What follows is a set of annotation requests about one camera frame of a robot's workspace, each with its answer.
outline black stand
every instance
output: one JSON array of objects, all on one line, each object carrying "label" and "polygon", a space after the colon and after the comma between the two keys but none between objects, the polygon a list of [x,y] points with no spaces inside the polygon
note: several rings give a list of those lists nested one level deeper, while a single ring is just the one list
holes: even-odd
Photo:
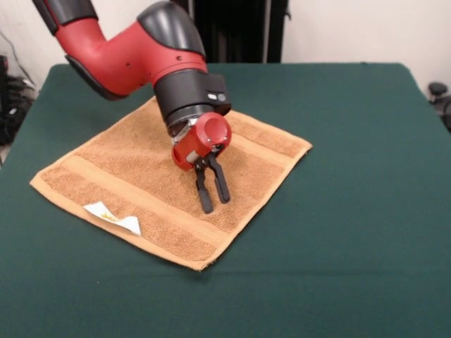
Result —
[{"label": "black stand", "polygon": [[280,63],[288,0],[173,0],[193,18],[208,62]]}]

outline cable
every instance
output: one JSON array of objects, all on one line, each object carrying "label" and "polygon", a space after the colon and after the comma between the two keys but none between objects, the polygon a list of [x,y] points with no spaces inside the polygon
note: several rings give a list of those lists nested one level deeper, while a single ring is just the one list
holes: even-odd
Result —
[{"label": "cable", "polygon": [[11,42],[10,39],[8,39],[8,37],[6,37],[6,35],[0,30],[0,35],[1,37],[4,38],[4,40],[6,41],[6,43],[9,44],[9,46],[11,47],[11,49],[13,50],[13,55],[14,55],[14,59],[16,60],[19,68],[22,70],[22,73],[26,76],[26,78],[28,79],[28,81],[30,81],[32,83],[33,86],[36,86],[35,83],[33,82],[33,80],[31,80],[31,77],[28,75],[27,71],[24,69],[24,67],[22,67],[22,65],[20,64],[19,58],[17,57],[17,53],[16,53],[16,48],[14,48],[14,44],[13,42]]}]

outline towel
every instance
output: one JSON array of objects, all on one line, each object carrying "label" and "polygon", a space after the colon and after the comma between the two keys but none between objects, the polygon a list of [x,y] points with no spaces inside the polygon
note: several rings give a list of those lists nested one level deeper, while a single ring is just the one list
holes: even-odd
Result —
[{"label": "towel", "polygon": [[243,113],[231,111],[226,119],[232,140],[218,162],[231,200],[219,201],[207,169],[210,214],[200,205],[194,171],[179,169],[171,158],[155,96],[39,171],[30,184],[68,213],[149,254],[200,271],[231,245],[312,148]]}]

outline table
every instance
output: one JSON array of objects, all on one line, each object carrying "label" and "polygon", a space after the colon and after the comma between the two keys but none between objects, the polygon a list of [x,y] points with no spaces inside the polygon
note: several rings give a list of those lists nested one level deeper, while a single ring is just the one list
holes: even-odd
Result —
[{"label": "table", "polygon": [[314,149],[197,273],[29,186],[153,95],[107,102],[53,67],[0,171],[0,337],[449,337],[450,136],[408,69],[209,68],[234,109]]}]

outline green tablecloth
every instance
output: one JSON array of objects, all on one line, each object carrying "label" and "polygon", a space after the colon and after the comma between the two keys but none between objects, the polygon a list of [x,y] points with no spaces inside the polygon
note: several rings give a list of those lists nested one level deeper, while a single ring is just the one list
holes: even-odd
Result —
[{"label": "green tablecloth", "polygon": [[107,102],[52,68],[0,171],[0,337],[451,337],[450,136],[409,71],[210,70],[225,75],[234,109],[314,149],[196,273],[29,186],[153,95]]}]

